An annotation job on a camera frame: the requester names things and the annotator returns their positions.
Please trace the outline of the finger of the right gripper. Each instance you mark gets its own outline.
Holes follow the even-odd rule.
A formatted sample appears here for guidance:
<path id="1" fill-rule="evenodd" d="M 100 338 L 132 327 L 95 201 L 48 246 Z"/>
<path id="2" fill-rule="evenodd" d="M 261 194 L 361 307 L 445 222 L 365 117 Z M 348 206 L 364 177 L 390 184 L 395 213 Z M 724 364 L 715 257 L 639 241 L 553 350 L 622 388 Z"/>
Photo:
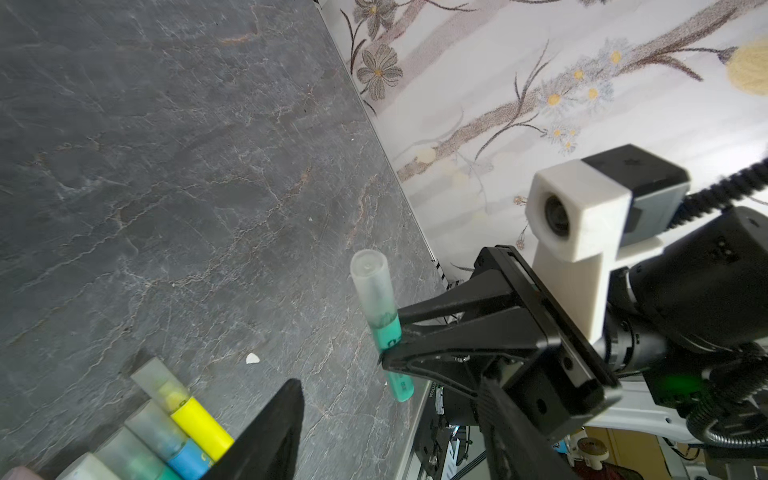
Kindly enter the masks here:
<path id="1" fill-rule="evenodd" d="M 447 326 L 463 317 L 473 319 L 515 308 L 512 290 L 496 281 L 467 281 L 435 298 L 402 307 L 399 320 L 406 327 Z"/>
<path id="2" fill-rule="evenodd" d="M 405 326 L 381 366 L 452 390 L 478 390 L 483 378 L 501 378 L 508 363 L 527 369 L 560 345 L 551 323 L 515 307 L 447 326 Z"/>

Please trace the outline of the dark green marker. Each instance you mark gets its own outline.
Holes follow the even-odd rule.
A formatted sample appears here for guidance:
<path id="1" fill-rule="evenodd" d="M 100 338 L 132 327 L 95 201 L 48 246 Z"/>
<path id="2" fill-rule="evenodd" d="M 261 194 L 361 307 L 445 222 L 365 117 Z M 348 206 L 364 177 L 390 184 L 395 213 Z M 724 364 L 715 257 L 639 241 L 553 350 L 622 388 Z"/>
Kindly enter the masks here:
<path id="1" fill-rule="evenodd" d="M 180 480 L 180 477 L 126 427 L 104 441 L 95 456 L 124 480 Z"/>

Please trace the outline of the light green marker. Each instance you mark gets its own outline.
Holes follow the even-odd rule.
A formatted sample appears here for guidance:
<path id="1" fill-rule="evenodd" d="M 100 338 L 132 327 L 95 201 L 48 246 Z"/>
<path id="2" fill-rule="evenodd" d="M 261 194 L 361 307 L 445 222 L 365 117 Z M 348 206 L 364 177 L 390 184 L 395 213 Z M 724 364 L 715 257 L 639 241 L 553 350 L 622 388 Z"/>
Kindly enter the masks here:
<path id="1" fill-rule="evenodd" d="M 377 250 L 357 251 L 350 262 L 350 275 L 374 344 L 383 353 L 402 338 L 388 260 Z"/>

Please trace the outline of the blue marker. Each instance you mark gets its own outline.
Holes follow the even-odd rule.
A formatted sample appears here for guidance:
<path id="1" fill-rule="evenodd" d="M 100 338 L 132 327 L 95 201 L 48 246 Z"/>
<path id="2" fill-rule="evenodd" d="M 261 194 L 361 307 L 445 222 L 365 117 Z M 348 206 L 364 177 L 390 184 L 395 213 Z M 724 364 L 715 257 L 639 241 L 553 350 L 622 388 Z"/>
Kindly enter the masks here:
<path id="1" fill-rule="evenodd" d="M 181 479 L 198 480 L 214 461 L 153 400 L 126 420 L 125 426 Z"/>

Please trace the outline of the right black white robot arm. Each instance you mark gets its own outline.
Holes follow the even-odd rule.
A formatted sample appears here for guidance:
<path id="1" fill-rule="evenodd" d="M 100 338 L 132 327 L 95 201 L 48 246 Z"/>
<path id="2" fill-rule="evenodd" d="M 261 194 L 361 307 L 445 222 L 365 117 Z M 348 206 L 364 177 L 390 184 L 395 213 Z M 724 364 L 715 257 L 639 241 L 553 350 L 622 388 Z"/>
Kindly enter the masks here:
<path id="1" fill-rule="evenodd" d="M 696 444 L 767 448 L 767 219 L 758 161 L 696 193 L 632 145 L 537 172 L 532 263 L 486 247 L 471 277 L 399 312 L 384 369 L 433 381 L 477 425 L 495 479 L 570 479 L 556 441 L 641 374 Z"/>

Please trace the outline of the yellow marker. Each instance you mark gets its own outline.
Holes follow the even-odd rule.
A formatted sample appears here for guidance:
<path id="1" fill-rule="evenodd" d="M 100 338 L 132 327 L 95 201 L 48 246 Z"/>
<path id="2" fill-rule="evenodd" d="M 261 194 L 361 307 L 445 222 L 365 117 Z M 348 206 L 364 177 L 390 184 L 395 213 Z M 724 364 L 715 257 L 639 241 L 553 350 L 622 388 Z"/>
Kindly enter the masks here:
<path id="1" fill-rule="evenodd" d="M 159 358 L 152 358 L 139 367 L 131 374 L 131 379 L 214 462 L 218 462 L 234 444 L 233 437 Z"/>

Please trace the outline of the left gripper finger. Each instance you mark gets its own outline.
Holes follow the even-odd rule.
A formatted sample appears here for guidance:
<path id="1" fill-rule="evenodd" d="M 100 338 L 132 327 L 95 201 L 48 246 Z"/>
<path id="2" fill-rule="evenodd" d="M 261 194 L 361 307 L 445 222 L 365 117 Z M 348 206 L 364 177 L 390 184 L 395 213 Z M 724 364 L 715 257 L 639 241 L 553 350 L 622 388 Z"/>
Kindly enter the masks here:
<path id="1" fill-rule="evenodd" d="M 202 479 L 293 479 L 304 410 L 301 382 L 287 380 Z"/>

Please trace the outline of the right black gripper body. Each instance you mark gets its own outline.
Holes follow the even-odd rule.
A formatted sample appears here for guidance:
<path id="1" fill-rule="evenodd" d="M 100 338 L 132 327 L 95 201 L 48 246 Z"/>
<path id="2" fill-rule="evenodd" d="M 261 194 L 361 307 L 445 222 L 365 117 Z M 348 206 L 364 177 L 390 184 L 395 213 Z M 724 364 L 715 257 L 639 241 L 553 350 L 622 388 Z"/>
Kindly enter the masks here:
<path id="1" fill-rule="evenodd" d="M 462 317 L 432 332 L 431 377 L 469 404 L 491 478 L 575 478 L 552 446 L 620 399 L 611 368 L 507 247 L 436 301 Z"/>

